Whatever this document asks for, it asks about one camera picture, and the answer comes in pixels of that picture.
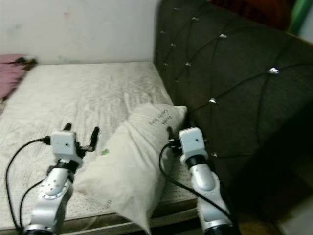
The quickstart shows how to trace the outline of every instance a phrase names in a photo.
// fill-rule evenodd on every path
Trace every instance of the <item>tufted headboard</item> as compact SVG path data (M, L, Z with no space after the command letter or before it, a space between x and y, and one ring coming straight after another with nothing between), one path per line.
M159 6L155 65L237 203L312 152L313 46L205 0Z

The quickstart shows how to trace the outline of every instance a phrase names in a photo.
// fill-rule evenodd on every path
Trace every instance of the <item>mattress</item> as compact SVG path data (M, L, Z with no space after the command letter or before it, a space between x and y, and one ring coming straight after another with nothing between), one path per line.
M99 126L101 131L96 151L86 154L84 166L76 173L79 174L103 151L106 141L130 112L138 104L146 102L172 104L150 62L39 65L28 73L0 117L1 173L4 175L9 159L27 141L50 135L71 122L78 141L88 144L93 128ZM176 161L172 176L189 185L189 173L180 166L178 159ZM9 175L16 215L21 196L35 182L43 179L48 167L53 164L51 146L42 143L28 146L17 156ZM30 221L37 197L38 190L34 189L25 200L24 223ZM3 178L0 179L0 201L0 234L11 234L13 223ZM194 207L193 195L167 184L152 226L161 225L160 221L175 223L195 217ZM119 225L122 225L122 230L116 228ZM63 232L99 232L112 229L112 226L115 234L139 230L106 205L74 192L67 205Z

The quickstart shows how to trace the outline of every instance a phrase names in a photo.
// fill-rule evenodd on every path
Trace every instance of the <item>green object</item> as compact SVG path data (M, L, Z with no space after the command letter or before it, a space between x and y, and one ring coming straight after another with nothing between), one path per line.
M291 13L291 24L289 32L298 35L299 30L305 21L312 6L312 0L297 0Z
M109 153L110 151L106 148L105 150L102 151L101 155L107 155Z

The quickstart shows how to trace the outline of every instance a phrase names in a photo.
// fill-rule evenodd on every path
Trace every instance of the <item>red fabric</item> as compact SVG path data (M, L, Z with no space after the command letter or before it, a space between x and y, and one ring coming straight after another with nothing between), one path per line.
M27 64L15 63L24 55L0 55L0 99L5 100L24 78Z

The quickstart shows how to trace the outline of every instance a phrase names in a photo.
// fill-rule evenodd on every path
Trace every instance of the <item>white pillow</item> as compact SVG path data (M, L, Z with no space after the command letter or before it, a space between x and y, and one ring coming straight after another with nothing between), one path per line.
M106 143L101 156L77 174L75 189L135 222L150 234L149 220L158 205L165 180L158 157L168 142L166 128L174 134L182 128L187 108L167 104L141 104ZM163 166L169 172L172 152L164 153Z

